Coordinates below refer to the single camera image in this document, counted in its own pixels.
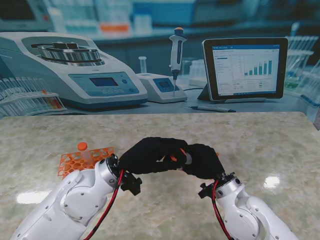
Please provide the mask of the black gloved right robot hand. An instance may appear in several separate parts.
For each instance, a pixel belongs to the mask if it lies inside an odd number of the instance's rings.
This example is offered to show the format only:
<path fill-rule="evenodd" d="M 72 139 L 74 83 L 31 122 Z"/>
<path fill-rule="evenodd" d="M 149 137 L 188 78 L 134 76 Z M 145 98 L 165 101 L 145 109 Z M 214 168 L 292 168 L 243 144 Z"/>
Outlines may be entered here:
<path fill-rule="evenodd" d="M 212 147 L 201 143 L 189 144 L 187 153 L 191 157 L 191 164 L 184 164 L 182 169 L 188 175 L 203 180 L 219 180 L 224 176 L 223 165 Z"/>

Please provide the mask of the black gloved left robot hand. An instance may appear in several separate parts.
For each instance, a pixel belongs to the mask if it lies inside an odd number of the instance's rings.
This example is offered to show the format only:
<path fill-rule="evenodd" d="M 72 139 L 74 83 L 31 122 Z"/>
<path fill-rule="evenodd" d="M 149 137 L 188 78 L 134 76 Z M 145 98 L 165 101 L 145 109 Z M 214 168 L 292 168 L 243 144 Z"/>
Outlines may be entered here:
<path fill-rule="evenodd" d="M 120 157 L 118 167 L 137 175 L 177 170 L 187 161 L 187 148 L 181 139 L 146 137 Z"/>

